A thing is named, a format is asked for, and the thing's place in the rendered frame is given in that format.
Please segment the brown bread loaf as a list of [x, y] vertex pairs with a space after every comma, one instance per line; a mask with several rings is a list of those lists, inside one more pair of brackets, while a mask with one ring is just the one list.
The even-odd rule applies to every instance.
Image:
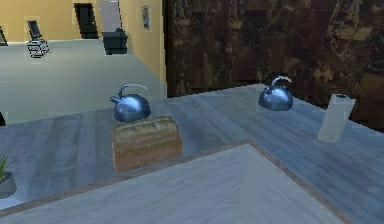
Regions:
[[112, 158], [117, 172], [126, 172], [178, 157], [183, 152], [177, 123], [157, 116], [112, 128]]

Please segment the blue metal kettle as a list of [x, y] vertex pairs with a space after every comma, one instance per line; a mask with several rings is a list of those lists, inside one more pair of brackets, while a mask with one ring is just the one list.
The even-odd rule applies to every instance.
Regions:
[[293, 96], [285, 86], [278, 86], [280, 80], [291, 82], [286, 76], [276, 77], [259, 96], [258, 104], [271, 111], [289, 111], [293, 107]]
[[140, 87], [147, 90], [141, 84], [124, 84], [120, 87], [118, 95], [112, 96], [110, 101], [115, 104], [114, 118], [123, 123], [130, 123], [146, 119], [151, 114], [151, 107], [146, 98], [141, 94], [123, 94], [123, 90], [128, 87]]

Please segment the black bin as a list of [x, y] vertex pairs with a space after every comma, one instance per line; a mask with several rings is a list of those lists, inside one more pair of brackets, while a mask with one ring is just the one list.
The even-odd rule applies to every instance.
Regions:
[[114, 32], [103, 32], [102, 36], [107, 55], [127, 53], [128, 36], [122, 28], [117, 28]]

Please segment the dark room door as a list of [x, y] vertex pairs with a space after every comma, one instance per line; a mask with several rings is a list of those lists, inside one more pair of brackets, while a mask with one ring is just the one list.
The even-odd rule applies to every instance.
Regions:
[[75, 14], [82, 39], [98, 39], [97, 25], [91, 3], [75, 3]]

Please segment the white paper towel roll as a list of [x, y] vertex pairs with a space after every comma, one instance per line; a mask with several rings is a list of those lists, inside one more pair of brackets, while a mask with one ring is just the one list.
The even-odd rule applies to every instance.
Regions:
[[344, 94], [332, 94], [318, 139], [325, 143], [336, 143], [342, 136], [344, 128], [356, 100]]

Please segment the green house plant in pot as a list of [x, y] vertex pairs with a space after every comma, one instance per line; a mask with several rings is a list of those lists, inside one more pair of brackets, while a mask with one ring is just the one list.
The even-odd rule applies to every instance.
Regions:
[[9, 162], [6, 152], [0, 156], [0, 199], [9, 198], [17, 190], [15, 177], [8, 170], [8, 167], [14, 163], [17, 163], [17, 160]]

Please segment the framed wall picture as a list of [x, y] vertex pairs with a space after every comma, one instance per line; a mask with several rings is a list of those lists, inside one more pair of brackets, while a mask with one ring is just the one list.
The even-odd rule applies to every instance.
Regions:
[[143, 29], [145, 31], [150, 30], [150, 10], [149, 5], [144, 4], [141, 6], [141, 12], [142, 12], [142, 21], [143, 21]]

